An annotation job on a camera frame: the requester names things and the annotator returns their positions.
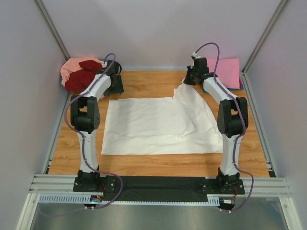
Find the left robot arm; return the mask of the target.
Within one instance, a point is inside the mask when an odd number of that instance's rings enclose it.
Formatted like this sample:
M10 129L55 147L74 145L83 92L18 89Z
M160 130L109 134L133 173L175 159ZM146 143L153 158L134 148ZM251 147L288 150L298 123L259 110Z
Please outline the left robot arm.
M112 60L94 72L94 79L79 96L71 97L71 126L80 142L81 165L73 191L103 193L105 179L100 176L96 158L96 132L100 125L98 101L102 96L124 92L121 65Z

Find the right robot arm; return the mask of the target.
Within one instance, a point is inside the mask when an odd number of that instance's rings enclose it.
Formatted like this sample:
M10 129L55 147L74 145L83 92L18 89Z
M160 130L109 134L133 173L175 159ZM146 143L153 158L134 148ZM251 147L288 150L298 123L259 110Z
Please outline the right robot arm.
M247 100L231 93L215 72L209 72L207 58L193 54L192 60L193 64L187 66L184 83L201 86L218 103L216 123L223 139L223 156L218 174L203 185L204 191L242 195L245 191L236 162L240 142L248 127Z

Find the white t-shirt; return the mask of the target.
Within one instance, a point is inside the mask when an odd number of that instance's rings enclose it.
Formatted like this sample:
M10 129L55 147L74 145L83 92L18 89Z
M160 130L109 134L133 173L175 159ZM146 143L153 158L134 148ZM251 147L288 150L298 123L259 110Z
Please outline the white t-shirt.
M210 107L189 85L179 85L172 97L109 101L103 155L208 154L222 148Z

